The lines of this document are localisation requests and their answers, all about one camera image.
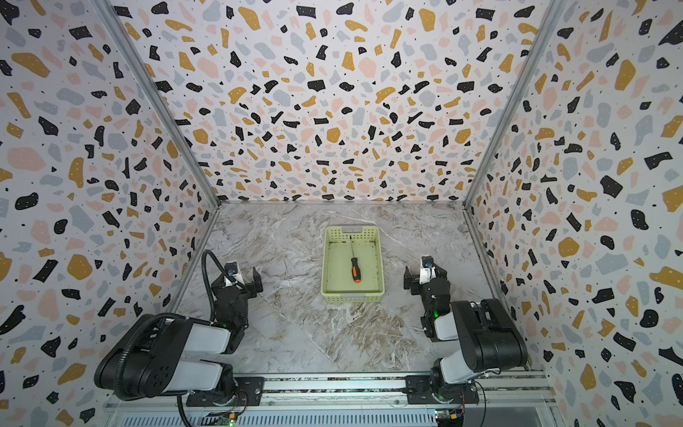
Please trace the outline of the orange black handled screwdriver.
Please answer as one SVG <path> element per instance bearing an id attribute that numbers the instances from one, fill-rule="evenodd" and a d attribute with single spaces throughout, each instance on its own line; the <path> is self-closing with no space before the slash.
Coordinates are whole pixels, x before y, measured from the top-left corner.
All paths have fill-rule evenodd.
<path id="1" fill-rule="evenodd" d="M 361 270 L 359 267 L 359 260 L 356 256 L 355 253 L 355 248 L 354 248 L 354 242 L 352 238 L 349 238 L 349 248 L 350 248 L 350 263 L 351 263 L 351 275 L 352 279 L 356 284 L 359 284 L 361 282 Z"/>

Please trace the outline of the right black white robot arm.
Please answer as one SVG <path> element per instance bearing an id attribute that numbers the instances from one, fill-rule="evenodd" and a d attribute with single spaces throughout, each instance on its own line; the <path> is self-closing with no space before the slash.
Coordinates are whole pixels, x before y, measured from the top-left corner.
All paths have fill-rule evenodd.
<path id="1" fill-rule="evenodd" d="M 528 349 L 512 318 L 497 299 L 480 302 L 451 298 L 448 273 L 427 256 L 417 274 L 405 269 L 403 288 L 421 299 L 423 332 L 434 343 L 457 342 L 459 349 L 437 359 L 427 384 L 416 392 L 430 393 L 440 402 L 465 400 L 465 391 L 485 374 L 522 368 Z"/>

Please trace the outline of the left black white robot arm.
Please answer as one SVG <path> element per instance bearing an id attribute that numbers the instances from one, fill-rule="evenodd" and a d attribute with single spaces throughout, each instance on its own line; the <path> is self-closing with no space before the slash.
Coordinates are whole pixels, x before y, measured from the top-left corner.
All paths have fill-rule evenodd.
<path id="1" fill-rule="evenodd" d="M 233 354 L 249 328 L 248 302 L 263 291 L 261 275 L 242 283 L 236 263 L 215 279 L 212 320 L 177 313 L 143 315 L 95 370 L 94 383 L 122 401 L 197 392 L 204 402 L 226 404 L 238 396 L 232 366 L 185 359 L 185 353 Z"/>

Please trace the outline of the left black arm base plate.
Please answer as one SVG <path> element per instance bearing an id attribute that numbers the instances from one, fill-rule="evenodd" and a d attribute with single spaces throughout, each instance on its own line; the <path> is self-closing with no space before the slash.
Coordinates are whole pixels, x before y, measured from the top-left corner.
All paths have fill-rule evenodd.
<path id="1" fill-rule="evenodd" d="M 263 396 L 263 376 L 238 376 L 226 384 L 219 384 L 213 391 L 196 391 L 185 401 L 187 407 L 207 407 L 214 410 L 228 410 L 244 407 L 258 407 Z"/>

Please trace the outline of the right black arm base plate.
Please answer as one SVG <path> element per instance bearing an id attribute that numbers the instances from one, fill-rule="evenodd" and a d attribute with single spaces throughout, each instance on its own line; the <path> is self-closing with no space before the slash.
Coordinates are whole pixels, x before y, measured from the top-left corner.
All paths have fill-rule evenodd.
<path id="1" fill-rule="evenodd" d="M 473 383 L 446 384 L 432 375 L 408 375 L 402 392 L 410 405 L 453 404 L 474 405 L 480 403 Z"/>

